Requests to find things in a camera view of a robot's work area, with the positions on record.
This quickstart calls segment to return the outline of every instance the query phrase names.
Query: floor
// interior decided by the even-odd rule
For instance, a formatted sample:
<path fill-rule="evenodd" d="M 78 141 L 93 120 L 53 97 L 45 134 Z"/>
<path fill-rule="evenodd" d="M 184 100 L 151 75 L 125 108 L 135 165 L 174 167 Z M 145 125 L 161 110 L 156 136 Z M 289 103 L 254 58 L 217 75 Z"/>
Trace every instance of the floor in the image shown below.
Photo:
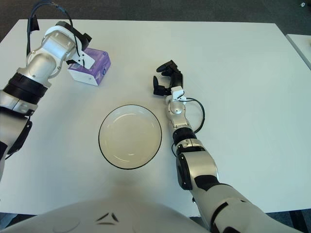
<path fill-rule="evenodd" d="M 284 34 L 311 35 L 311 7 L 303 0 L 55 0 L 73 19 L 235 21 L 276 23 Z M 0 41 L 21 18 L 27 18 L 36 0 L 1 0 Z M 42 7 L 38 18 L 65 18 L 59 11 Z M 269 213 L 270 217 L 311 232 L 311 209 Z M 11 224 L 31 216 L 18 215 Z"/>

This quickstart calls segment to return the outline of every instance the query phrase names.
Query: black cable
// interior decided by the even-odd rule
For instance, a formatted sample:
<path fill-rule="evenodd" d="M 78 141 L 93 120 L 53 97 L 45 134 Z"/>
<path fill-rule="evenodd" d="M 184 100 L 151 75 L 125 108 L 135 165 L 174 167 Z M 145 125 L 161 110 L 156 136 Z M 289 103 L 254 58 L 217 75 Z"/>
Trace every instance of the black cable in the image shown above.
<path fill-rule="evenodd" d="M 14 153 L 10 154 L 8 157 L 5 158 L 5 160 L 7 160 L 8 158 L 10 158 Z"/>
<path fill-rule="evenodd" d="M 173 150 L 173 145 L 174 145 L 174 142 L 173 142 L 173 144 L 172 144 L 171 149 L 172 149 L 173 155 L 174 155 L 175 157 L 177 157 L 176 154 L 175 154 L 175 152 L 174 152 L 174 150 Z"/>
<path fill-rule="evenodd" d="M 28 23 L 27 23 L 27 49 L 26 49 L 26 55 L 28 55 L 28 54 L 30 53 L 30 51 L 31 51 L 31 50 L 30 50 L 31 20 L 32 20 L 32 18 L 34 17 L 36 10 L 37 10 L 38 8 L 40 8 L 41 6 L 44 6 L 44 5 L 55 6 L 56 9 L 60 10 L 61 12 L 63 12 L 63 13 L 67 16 L 67 18 L 68 18 L 68 20 L 69 20 L 69 22 L 70 22 L 71 28 L 73 28 L 72 19 L 71 19 L 70 15 L 68 14 L 68 12 L 67 12 L 63 7 L 61 7 L 60 5 L 56 4 L 55 2 L 52 2 L 51 0 L 42 0 L 42 1 L 37 2 L 37 3 L 34 5 L 33 9 L 31 10 L 31 14 L 30 14 L 30 16 L 29 16 L 29 18 L 28 18 Z M 77 39 L 76 39 L 76 36 L 75 36 L 75 35 L 74 35 L 74 40 L 75 40 L 75 43 L 76 43 L 77 54 L 78 54 L 78 56 L 80 56 L 79 51 L 78 51 Z"/>
<path fill-rule="evenodd" d="M 204 121 L 205 121 L 205 110 L 204 110 L 203 105 L 200 103 L 200 101 L 198 101 L 198 100 L 196 100 L 194 98 L 187 98 L 187 100 L 180 100 L 180 102 L 192 102 L 192 101 L 195 101 L 195 102 L 197 102 L 200 105 L 200 107 L 202 109 L 202 114 L 203 114 L 203 119 L 201 121 L 200 126 L 194 131 L 194 133 L 197 133 L 197 132 L 199 132 L 202 129 L 202 127 L 204 125 Z"/>

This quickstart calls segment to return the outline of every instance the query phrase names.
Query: purple tissue box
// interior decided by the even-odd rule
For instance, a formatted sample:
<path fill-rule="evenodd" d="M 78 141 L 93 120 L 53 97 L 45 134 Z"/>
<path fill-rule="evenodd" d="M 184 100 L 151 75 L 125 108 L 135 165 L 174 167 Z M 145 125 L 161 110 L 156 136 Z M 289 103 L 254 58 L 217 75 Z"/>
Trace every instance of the purple tissue box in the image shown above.
<path fill-rule="evenodd" d="M 68 67 L 68 71 L 74 80 L 98 86 L 111 65 L 109 55 L 105 51 L 91 48 L 86 48 L 84 52 L 95 60 L 91 69 L 75 63 Z"/>

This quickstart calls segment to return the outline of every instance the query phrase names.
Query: white table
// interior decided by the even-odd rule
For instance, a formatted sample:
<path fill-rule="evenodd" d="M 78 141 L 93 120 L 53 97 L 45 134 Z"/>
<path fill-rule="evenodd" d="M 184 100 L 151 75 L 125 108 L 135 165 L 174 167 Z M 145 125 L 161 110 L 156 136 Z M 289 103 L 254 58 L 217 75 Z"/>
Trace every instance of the white table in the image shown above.
<path fill-rule="evenodd" d="M 39 21 L 32 47 L 56 22 Z M 184 74 L 186 95 L 205 106 L 197 136 L 220 181 L 265 212 L 311 208 L 311 71 L 275 24 L 74 20 L 74 26 L 93 37 L 90 47 L 108 51 L 111 68 L 96 87 L 75 82 L 64 64 L 39 102 L 25 145 L 5 164 L 0 212 L 40 214 L 126 195 L 197 216 L 177 182 L 164 98 L 153 95 L 156 68 L 170 59 Z M 19 20 L 0 44 L 0 86 L 25 65 L 25 51 L 26 20 Z M 146 166 L 121 170 L 103 158 L 98 131 L 111 110 L 131 103 L 157 116 L 162 145 Z M 187 116 L 196 128 L 199 107 L 187 104 Z"/>
<path fill-rule="evenodd" d="M 289 42 L 311 69 L 311 35 L 286 35 Z"/>

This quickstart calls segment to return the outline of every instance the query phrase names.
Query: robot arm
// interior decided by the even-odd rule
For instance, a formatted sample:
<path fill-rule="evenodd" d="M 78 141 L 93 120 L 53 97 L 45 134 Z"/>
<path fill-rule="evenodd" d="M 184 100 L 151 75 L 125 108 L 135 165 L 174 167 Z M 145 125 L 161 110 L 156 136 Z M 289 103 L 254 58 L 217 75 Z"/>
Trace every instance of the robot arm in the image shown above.
<path fill-rule="evenodd" d="M 157 71 L 163 71 L 162 75 L 165 76 L 174 74 L 174 80 L 179 80 L 171 80 L 170 87 L 162 87 L 165 91 L 159 93 L 160 88 L 154 77 L 154 94 L 165 95 L 171 92 L 166 97 L 167 117 L 176 148 L 178 182 L 193 195 L 207 228 L 212 233 L 299 232 L 268 217 L 233 187 L 218 181 L 213 158 L 197 139 L 186 119 L 182 74 L 173 61 L 160 66 Z"/>
<path fill-rule="evenodd" d="M 30 116 L 51 86 L 49 79 L 61 70 L 63 61 L 91 68 L 94 59 L 83 50 L 91 37 L 80 34 L 66 22 L 49 28 L 41 46 L 30 52 L 26 67 L 19 68 L 7 86 L 0 90 L 0 180 L 6 155 L 18 151 L 31 129 Z"/>

